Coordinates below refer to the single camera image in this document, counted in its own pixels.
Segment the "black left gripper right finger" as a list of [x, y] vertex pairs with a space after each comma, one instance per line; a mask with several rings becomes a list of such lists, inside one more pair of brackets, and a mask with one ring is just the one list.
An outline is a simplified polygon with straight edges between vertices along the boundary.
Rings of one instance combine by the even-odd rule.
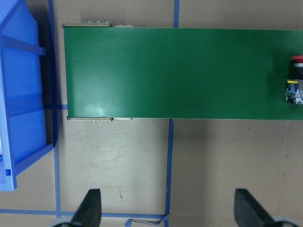
[[247, 189], [235, 189], [234, 218], [239, 227], [268, 227], [275, 223]]

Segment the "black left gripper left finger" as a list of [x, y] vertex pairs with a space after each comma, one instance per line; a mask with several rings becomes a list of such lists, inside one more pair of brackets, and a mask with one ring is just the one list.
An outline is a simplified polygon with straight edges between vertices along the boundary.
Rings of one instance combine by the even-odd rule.
[[99, 227], [101, 222], [100, 189], [90, 189], [71, 220], [72, 227]]

